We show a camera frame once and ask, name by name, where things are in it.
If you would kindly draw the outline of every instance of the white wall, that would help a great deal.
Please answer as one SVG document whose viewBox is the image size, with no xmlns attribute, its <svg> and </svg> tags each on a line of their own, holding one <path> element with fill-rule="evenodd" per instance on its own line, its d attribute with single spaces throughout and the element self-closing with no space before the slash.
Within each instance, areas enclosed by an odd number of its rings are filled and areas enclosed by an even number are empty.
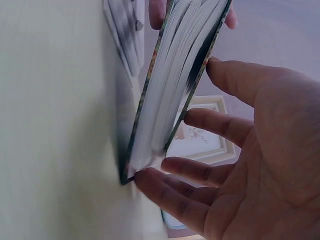
<svg viewBox="0 0 320 240">
<path fill-rule="evenodd" d="M 114 56 L 100 0 L 0 0 L 1 239 L 148 235 L 118 184 Z"/>
</svg>

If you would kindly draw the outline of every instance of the framed picture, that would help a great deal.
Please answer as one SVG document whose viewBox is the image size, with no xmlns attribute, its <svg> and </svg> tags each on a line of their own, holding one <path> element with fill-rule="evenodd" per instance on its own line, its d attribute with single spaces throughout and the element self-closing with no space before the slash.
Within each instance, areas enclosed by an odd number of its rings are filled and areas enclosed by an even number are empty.
<svg viewBox="0 0 320 240">
<path fill-rule="evenodd" d="M 189 109 L 205 108 L 226 114 L 223 96 L 194 96 Z M 184 122 L 174 136 L 167 157 L 183 157 L 206 164 L 214 164 L 236 156 L 232 142 L 212 132 L 186 125 Z"/>
</svg>

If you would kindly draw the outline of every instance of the hardcover book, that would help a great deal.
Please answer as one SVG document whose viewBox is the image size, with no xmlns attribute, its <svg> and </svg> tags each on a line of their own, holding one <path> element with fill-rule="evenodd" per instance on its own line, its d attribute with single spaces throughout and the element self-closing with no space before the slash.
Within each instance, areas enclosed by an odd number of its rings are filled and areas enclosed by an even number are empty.
<svg viewBox="0 0 320 240">
<path fill-rule="evenodd" d="M 133 127 L 122 126 L 130 135 L 118 136 L 121 184 L 166 156 L 230 4 L 231 0 L 172 0 L 168 5 Z"/>
</svg>

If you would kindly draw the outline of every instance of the finger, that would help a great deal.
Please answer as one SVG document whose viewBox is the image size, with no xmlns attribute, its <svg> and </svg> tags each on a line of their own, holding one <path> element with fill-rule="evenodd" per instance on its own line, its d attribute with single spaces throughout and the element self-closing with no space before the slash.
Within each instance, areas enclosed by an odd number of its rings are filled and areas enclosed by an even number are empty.
<svg viewBox="0 0 320 240">
<path fill-rule="evenodd" d="M 238 18 L 237 18 L 237 14 L 233 8 L 233 6 L 231 5 L 228 15 L 225 18 L 225 24 L 227 25 L 228 28 L 230 29 L 235 29 L 236 26 L 238 25 Z"/>
<path fill-rule="evenodd" d="M 175 179 L 168 174 L 163 174 L 160 171 L 154 171 L 153 176 L 159 180 L 162 180 L 164 183 L 188 199 L 206 204 L 208 206 L 211 206 L 211 204 L 214 202 L 219 190 L 215 187 L 194 187 L 186 182 Z"/>
<path fill-rule="evenodd" d="M 166 0 L 149 0 L 149 19 L 153 29 L 159 30 L 166 15 Z"/>
<path fill-rule="evenodd" d="M 184 117 L 184 122 L 187 125 L 218 134 L 240 148 L 244 145 L 247 135 L 254 126 L 254 122 L 251 120 L 206 108 L 190 109 Z"/>
<path fill-rule="evenodd" d="M 268 81 L 282 76 L 285 68 L 210 58 L 206 68 L 212 83 L 227 94 L 254 107 L 257 92 Z"/>
<path fill-rule="evenodd" d="M 157 172 L 154 168 L 137 172 L 134 176 L 137 187 L 161 209 L 203 235 L 209 207 L 174 190 L 158 178 Z"/>
<path fill-rule="evenodd" d="M 210 166 L 182 157 L 168 157 L 161 164 L 161 168 L 168 173 L 179 175 L 208 187 L 220 187 L 224 184 L 234 167 L 234 164 Z"/>
</svg>

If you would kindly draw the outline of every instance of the hand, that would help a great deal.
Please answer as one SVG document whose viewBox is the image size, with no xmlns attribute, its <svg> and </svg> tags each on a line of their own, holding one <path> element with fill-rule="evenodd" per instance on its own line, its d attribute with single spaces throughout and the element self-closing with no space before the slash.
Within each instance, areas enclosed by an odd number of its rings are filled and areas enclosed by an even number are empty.
<svg viewBox="0 0 320 240">
<path fill-rule="evenodd" d="M 149 0 L 149 18 L 150 25 L 153 29 L 161 29 L 162 23 L 165 19 L 167 5 L 170 3 L 170 1 L 171 0 Z M 229 13 L 226 16 L 225 24 L 230 29 L 235 29 L 238 24 L 236 12 L 232 6 L 230 7 Z"/>
<path fill-rule="evenodd" d="M 213 84 L 254 107 L 254 121 L 191 109 L 184 122 L 241 148 L 238 162 L 210 166 L 170 157 L 136 173 L 137 187 L 207 239 L 320 236 L 320 83 L 293 70 L 210 59 Z"/>
</svg>

